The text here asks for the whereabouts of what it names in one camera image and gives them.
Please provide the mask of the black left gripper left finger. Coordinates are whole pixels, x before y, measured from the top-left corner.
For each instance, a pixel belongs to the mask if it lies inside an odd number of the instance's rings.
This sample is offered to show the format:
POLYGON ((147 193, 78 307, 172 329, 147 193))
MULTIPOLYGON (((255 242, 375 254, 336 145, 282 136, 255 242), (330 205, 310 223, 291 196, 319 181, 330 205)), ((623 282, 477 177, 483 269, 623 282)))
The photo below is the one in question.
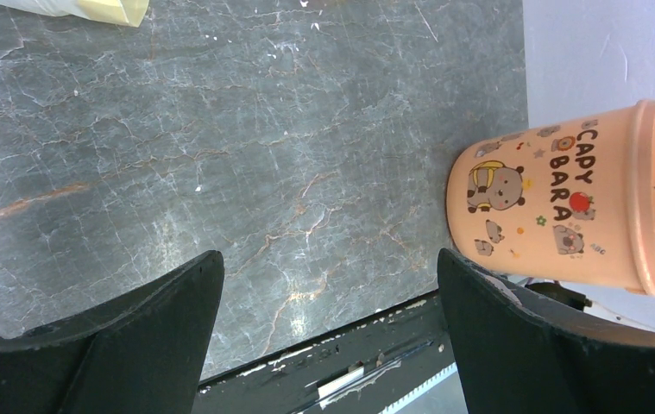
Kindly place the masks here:
POLYGON ((224 286, 207 251, 74 316, 0 337, 0 413, 188 413, 224 286))

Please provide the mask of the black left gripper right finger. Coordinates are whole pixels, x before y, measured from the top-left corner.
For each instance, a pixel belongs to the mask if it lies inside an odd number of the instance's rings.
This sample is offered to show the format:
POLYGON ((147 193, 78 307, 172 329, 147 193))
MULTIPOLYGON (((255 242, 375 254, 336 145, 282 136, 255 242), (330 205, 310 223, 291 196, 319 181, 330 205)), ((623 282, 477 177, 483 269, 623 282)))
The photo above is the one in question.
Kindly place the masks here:
POLYGON ((472 413, 655 413, 655 332, 575 310, 449 249, 438 292, 472 413))

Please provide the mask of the orange capybara trash bin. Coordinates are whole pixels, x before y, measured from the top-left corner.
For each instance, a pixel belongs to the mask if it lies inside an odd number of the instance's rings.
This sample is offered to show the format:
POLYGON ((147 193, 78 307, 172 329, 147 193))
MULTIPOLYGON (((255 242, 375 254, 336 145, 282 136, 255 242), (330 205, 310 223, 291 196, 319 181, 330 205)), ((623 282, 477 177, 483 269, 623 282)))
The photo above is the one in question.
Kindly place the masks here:
POLYGON ((655 297, 655 100, 470 145, 446 216, 489 270, 655 297))

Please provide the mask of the translucent yellowish plastic bag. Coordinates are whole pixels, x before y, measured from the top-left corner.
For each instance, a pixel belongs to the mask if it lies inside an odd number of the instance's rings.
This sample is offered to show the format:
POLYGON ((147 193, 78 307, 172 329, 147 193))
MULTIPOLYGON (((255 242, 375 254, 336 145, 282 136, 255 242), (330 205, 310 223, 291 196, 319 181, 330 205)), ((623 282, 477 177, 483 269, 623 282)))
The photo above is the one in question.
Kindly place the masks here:
POLYGON ((138 28, 149 0, 0 0, 0 5, 42 16, 77 16, 138 28))

